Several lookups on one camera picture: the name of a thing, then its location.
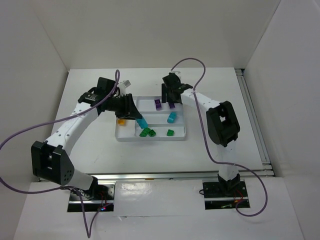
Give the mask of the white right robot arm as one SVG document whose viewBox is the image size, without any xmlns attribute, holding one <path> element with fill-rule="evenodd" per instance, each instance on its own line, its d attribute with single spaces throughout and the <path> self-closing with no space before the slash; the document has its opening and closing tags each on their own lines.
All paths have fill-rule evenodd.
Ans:
<svg viewBox="0 0 320 240">
<path fill-rule="evenodd" d="M 193 90 L 191 85 L 182 83 L 174 72 L 170 72 L 162 80 L 161 96 L 168 103 L 180 103 L 197 109 L 199 113 L 205 113 L 207 129 L 204 130 L 204 135 L 209 136 L 217 145 L 221 157 L 217 163 L 218 181 L 226 191 L 234 188 L 240 182 L 240 174 L 234 163 L 240 125 L 232 103 L 213 100 Z"/>
</svg>

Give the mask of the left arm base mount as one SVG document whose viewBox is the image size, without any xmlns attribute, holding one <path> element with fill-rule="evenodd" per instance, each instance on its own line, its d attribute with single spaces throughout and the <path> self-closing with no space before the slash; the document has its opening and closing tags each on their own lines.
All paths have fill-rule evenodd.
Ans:
<svg viewBox="0 0 320 240">
<path fill-rule="evenodd" d="M 79 192 L 82 197 L 84 211 L 87 213 L 96 212 L 101 209 L 101 212 L 113 212 L 114 211 L 114 197 L 116 184 L 114 182 L 107 182 L 103 184 L 104 189 L 100 190 L 93 197 L 86 197 L 83 192 Z M 80 213 L 82 212 L 81 200 L 75 190 L 72 190 L 69 195 L 68 213 Z"/>
</svg>

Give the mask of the teal square lego block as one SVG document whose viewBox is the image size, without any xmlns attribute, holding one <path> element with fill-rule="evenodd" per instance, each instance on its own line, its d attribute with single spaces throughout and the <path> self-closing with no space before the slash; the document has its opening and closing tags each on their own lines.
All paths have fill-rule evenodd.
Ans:
<svg viewBox="0 0 320 240">
<path fill-rule="evenodd" d="M 171 112 L 167 118 L 167 123 L 173 124 L 176 121 L 176 118 L 177 118 L 177 113 Z"/>
</svg>

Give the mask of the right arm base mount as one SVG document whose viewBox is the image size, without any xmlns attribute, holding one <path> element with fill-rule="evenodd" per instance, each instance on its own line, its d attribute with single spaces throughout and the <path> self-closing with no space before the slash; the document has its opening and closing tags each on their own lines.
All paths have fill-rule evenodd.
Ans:
<svg viewBox="0 0 320 240">
<path fill-rule="evenodd" d="M 223 192 L 218 182 L 203 182 L 199 194 L 204 197 L 206 210 L 224 210 L 238 208 L 250 208 L 247 187 L 241 181 L 233 190 Z"/>
</svg>

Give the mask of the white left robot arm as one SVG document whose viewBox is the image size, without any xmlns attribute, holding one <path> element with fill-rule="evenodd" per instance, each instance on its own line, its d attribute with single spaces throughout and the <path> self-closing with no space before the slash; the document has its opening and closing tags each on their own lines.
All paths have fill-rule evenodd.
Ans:
<svg viewBox="0 0 320 240">
<path fill-rule="evenodd" d="M 102 112 L 113 112 L 120 120 L 140 120 L 133 96 L 126 92 L 130 81 L 117 83 L 100 77 L 97 85 L 83 93 L 72 114 L 59 129 L 45 141 L 31 146 L 33 175 L 60 186 L 71 186 L 87 199 L 106 192 L 107 187 L 92 175 L 75 169 L 70 154 L 78 139 Z"/>
</svg>

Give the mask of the green lego plate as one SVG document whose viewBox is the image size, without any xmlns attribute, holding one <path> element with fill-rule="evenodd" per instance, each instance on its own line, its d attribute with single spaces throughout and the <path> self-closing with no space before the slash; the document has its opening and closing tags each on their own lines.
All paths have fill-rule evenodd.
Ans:
<svg viewBox="0 0 320 240">
<path fill-rule="evenodd" d="M 151 129 L 148 128 L 148 127 L 146 127 L 146 128 L 144 128 L 144 129 L 141 131 L 141 133 L 139 134 L 139 136 L 140 136 L 140 137 L 146 137 L 146 136 L 149 134 L 150 131 L 151 131 Z"/>
</svg>

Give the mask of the purple rounded lego block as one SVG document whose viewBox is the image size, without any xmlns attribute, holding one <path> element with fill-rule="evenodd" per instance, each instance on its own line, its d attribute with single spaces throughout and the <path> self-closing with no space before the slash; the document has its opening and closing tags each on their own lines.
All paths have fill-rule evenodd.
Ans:
<svg viewBox="0 0 320 240">
<path fill-rule="evenodd" d="M 161 100 L 160 99 L 155 99 L 154 100 L 154 104 L 155 104 L 155 109 L 157 111 L 161 111 L 163 109 L 162 107 L 162 103 L 161 103 Z"/>
</svg>

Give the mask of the teal lego brick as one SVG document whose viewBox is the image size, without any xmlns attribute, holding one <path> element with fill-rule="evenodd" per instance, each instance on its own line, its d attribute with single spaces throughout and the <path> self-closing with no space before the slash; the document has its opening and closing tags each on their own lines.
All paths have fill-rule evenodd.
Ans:
<svg viewBox="0 0 320 240">
<path fill-rule="evenodd" d="M 136 119 L 136 122 L 141 129 L 145 129 L 148 127 L 148 123 L 144 118 Z"/>
</svg>

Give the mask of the green lego block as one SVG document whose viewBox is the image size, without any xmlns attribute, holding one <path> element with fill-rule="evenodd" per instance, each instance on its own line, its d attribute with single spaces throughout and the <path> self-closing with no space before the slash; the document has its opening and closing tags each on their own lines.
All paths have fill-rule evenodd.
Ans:
<svg viewBox="0 0 320 240">
<path fill-rule="evenodd" d="M 174 136 L 174 134 L 175 134 L 175 131 L 172 130 L 172 129 L 169 129 L 169 130 L 167 131 L 167 133 L 166 133 L 166 135 L 169 136 L 169 137 Z"/>
<path fill-rule="evenodd" d="M 151 129 L 151 130 L 148 132 L 148 135 L 149 135 L 150 137 L 155 137 L 155 136 L 156 136 L 156 132 L 155 132 L 153 129 Z"/>
</svg>

